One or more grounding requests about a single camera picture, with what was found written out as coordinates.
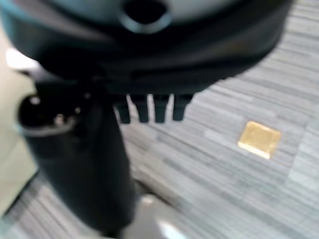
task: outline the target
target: gold square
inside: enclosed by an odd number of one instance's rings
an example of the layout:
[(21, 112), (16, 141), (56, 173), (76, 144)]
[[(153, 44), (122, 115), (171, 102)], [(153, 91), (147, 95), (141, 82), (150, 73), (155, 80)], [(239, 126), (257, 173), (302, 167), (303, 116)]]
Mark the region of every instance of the gold square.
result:
[(250, 121), (238, 141), (238, 146), (260, 157), (270, 159), (280, 137), (280, 131)]

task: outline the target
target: floor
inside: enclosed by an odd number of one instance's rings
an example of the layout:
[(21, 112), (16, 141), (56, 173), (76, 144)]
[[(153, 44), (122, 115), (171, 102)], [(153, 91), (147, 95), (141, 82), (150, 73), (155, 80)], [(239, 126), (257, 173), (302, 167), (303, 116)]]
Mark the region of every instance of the floor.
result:
[[(278, 48), (198, 94), (183, 123), (141, 125), (132, 112), (122, 130), (135, 174), (182, 212), (190, 239), (318, 238), (318, 0), (299, 0)], [(250, 120), (282, 132), (272, 160), (237, 146)], [(41, 176), (0, 228), (6, 239), (77, 239), (88, 231)]]

